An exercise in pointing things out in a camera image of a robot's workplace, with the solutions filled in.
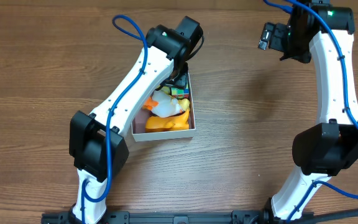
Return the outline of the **multicoloured puzzle cube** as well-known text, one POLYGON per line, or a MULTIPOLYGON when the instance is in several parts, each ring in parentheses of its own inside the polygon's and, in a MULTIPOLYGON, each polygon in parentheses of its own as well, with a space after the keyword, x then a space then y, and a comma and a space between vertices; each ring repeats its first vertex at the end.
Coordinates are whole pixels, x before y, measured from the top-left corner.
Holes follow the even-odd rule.
POLYGON ((171 89, 171 95, 174 97, 174 98, 177 98, 177 99, 184 99, 184 98, 188 98, 189 95, 190 95, 190 91, 189 89, 178 89, 178 88, 172 88, 171 89))

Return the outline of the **white plush duck toy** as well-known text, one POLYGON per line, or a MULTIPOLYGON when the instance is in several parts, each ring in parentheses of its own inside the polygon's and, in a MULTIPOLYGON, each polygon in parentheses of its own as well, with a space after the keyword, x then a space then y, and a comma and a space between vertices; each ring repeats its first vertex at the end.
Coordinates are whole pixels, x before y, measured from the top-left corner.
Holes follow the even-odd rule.
POLYGON ((153 94, 147 98, 142 108, 151 111, 161 118, 167 118, 184 113, 190 108, 190 101, 186 98, 178 100, 166 94, 164 91, 155 90, 153 94))

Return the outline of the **white box pink interior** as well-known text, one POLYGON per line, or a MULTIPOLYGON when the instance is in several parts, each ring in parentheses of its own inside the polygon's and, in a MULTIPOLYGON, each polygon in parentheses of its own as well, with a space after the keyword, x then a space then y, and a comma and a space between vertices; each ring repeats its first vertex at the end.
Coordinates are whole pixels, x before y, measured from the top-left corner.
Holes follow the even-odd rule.
POLYGON ((190 100, 190 115, 188 118, 189 128, 186 130, 179 131, 163 131, 156 133, 146 133, 145 132, 145 124, 149 117, 151 117, 152 113, 141 109, 134 120, 132 121, 130 127, 130 133, 134 137, 135 142, 144 142, 144 141, 159 141, 159 140, 167 140, 167 139, 191 139, 195 135, 196 124, 195 124, 195 114, 193 107, 193 94, 191 87, 191 75, 188 73, 188 88, 189 88, 189 97, 190 100))

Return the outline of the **yellow one-eyed ball toy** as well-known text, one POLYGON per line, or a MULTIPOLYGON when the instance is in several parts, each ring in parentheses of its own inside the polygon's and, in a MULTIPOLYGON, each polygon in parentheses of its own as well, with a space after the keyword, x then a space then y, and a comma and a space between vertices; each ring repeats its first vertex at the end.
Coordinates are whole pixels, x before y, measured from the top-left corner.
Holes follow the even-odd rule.
POLYGON ((160 90, 168 95, 171 95, 171 88, 169 88, 167 86, 162 87, 160 90))

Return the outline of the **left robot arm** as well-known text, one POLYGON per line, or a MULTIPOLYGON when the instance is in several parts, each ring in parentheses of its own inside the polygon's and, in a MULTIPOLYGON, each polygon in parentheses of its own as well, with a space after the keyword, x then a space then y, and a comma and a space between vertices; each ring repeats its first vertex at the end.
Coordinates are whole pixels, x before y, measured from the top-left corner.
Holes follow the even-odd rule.
POLYGON ((169 119, 190 112, 189 100, 161 87, 171 75, 187 72, 187 60, 203 41, 200 25, 159 25, 138 38, 144 45, 138 63, 108 99, 90 114, 76 112, 70 121, 69 153, 80 181, 72 214, 81 223, 98 223, 106 213, 111 182, 129 156, 124 137, 139 110, 169 119))

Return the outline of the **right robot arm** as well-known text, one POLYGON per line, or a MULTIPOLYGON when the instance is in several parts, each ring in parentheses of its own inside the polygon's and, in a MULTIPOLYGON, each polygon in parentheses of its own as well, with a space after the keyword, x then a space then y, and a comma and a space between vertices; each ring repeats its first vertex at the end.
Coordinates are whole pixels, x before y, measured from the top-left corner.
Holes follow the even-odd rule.
POLYGON ((283 59, 314 63, 318 110, 313 127, 292 144, 295 166, 282 188, 259 215, 261 223, 318 223, 357 217, 358 209, 314 216, 304 208, 332 177, 358 160, 358 100, 352 67, 355 22, 352 9, 329 1, 287 1, 286 24, 264 25, 260 49, 283 59))

